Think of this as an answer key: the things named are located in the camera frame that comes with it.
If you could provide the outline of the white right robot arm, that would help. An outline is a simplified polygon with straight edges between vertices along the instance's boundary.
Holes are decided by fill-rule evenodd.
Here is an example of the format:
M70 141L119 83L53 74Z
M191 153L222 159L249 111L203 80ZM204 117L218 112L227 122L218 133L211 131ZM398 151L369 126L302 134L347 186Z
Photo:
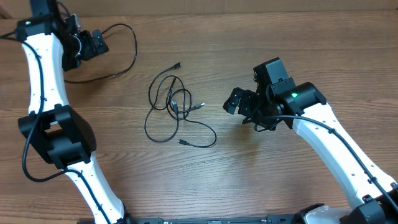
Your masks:
M348 209L316 203L289 215L268 215L266 223L397 223L397 181L380 169L336 118L312 83L296 85L279 57L253 69L255 91L234 88L223 108L244 116L257 132L284 122L318 154L339 183Z

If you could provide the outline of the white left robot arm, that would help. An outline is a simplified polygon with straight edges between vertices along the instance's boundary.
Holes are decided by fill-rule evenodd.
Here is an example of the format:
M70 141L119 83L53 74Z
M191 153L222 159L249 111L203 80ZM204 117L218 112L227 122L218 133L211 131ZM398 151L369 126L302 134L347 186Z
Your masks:
M30 1L32 17L17 23L4 40L20 42L30 77L28 116L18 120L26 138L22 170L34 182L67 175L87 202L93 223L132 223L96 158L95 134L69 104L64 72L109 48L99 30L82 30L79 18L61 17L57 1Z

